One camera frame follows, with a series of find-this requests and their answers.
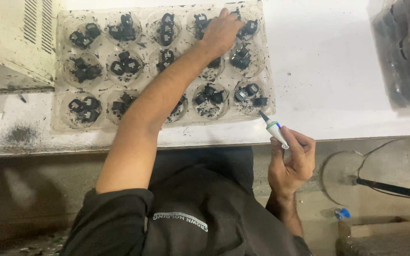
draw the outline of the ventilation grille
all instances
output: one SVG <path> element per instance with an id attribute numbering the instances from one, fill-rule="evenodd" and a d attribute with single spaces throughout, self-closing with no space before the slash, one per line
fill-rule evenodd
<path id="1" fill-rule="evenodd" d="M 37 3 L 36 0 L 25 0 L 25 25 L 23 27 L 25 39 L 36 44 L 37 27 Z"/>
<path id="2" fill-rule="evenodd" d="M 51 54 L 53 42 L 52 36 L 52 2 L 51 0 L 42 0 L 42 49 Z"/>

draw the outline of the clear plastic tray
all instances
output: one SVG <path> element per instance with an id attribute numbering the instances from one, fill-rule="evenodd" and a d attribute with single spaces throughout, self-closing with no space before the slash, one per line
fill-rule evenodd
<path id="1" fill-rule="evenodd" d="M 392 105 L 410 107 L 410 0 L 386 0 L 372 25 Z"/>
<path id="2" fill-rule="evenodd" d="M 178 110 L 164 123 L 163 128 L 192 124 L 207 124 L 219 122 L 239 122 L 257 119 L 258 111 L 262 110 L 268 115 L 276 112 L 275 94 L 271 80 L 270 61 L 266 43 L 265 20 L 262 11 L 262 1 L 249 1 L 226 4 L 230 11 L 237 8 L 242 21 L 258 20 L 258 29 L 254 35 L 246 36 L 242 41 L 235 39 L 232 49 L 221 58 L 219 68 L 206 68 L 188 86 L 185 91 L 186 100 Z M 174 14 L 174 40 L 169 46 L 162 46 L 159 42 L 159 23 L 165 13 Z M 138 96 L 140 92 L 157 76 L 159 70 L 160 50 L 170 49 L 174 52 L 175 59 L 181 56 L 197 42 L 198 30 L 195 24 L 195 14 L 204 13 L 207 17 L 214 18 L 220 9 L 213 5 L 181 5 L 164 6 L 157 8 L 125 8 L 103 10 L 74 10 L 63 11 L 58 16 L 57 29 L 57 80 L 55 87 L 55 100 L 53 103 L 52 128 L 55 131 L 80 131 L 90 129 L 116 128 L 120 117 L 111 110 L 114 101 L 121 101 L 123 93 Z M 134 20 L 136 31 L 135 41 L 118 41 L 108 34 L 108 26 L 121 23 L 122 14 L 130 13 Z M 88 49 L 76 47 L 69 40 L 69 35 L 80 30 L 88 23 L 99 25 L 101 34 L 95 39 Z M 235 51 L 246 45 L 252 54 L 250 66 L 240 70 L 232 66 L 230 57 Z M 125 73 L 118 76 L 110 71 L 113 61 L 118 60 L 118 54 L 129 51 L 143 67 L 136 74 Z M 79 83 L 70 72 L 74 62 L 70 57 L 82 57 L 85 62 L 102 67 L 102 76 L 94 80 L 85 80 Z M 259 85 L 259 93 L 248 98 L 245 102 L 234 100 L 235 91 L 240 86 L 255 82 Z M 221 104 L 204 102 L 197 106 L 195 96 L 205 85 L 211 85 L 217 91 L 224 90 L 225 101 Z M 268 97 L 268 105 L 254 107 L 252 101 L 256 96 Z M 71 113 L 68 104 L 74 98 L 83 99 L 94 96 L 100 101 L 98 109 L 100 115 L 94 123 L 81 123 L 75 113 Z"/>

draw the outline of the black shirt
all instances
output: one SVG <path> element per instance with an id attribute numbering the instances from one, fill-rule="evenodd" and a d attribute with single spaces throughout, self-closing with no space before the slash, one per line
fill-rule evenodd
<path id="1" fill-rule="evenodd" d="M 145 217 L 148 218 L 145 231 Z M 153 191 L 90 191 L 61 255 L 310 255 L 242 187 L 191 167 Z"/>

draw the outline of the white table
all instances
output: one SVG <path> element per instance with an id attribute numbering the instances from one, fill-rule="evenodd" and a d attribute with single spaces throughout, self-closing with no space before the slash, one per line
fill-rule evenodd
<path id="1" fill-rule="evenodd" d="M 265 0 L 276 115 L 317 140 L 410 135 L 410 108 L 390 107 L 369 17 L 382 0 Z M 66 9 L 213 3 L 213 0 L 66 0 Z M 219 1 L 219 7 L 225 1 Z M 115 130 L 50 129 L 52 93 L 0 95 L 0 155 L 109 149 Z M 159 147 L 269 142 L 262 119 L 163 129 Z"/>

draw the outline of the glue applicator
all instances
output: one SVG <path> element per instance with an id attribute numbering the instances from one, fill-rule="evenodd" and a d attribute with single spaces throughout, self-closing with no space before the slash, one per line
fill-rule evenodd
<path id="1" fill-rule="evenodd" d="M 284 149 L 288 149 L 288 143 L 286 141 L 286 139 L 282 136 L 281 134 L 281 125 L 278 124 L 278 122 L 276 121 L 272 121 L 268 118 L 268 116 L 266 116 L 262 111 L 259 110 L 259 114 L 262 116 L 262 118 L 264 119 L 265 123 L 266 123 L 266 130 L 273 136 L 275 137 L 277 140 L 279 140 L 279 142 L 281 142 L 281 147 Z"/>

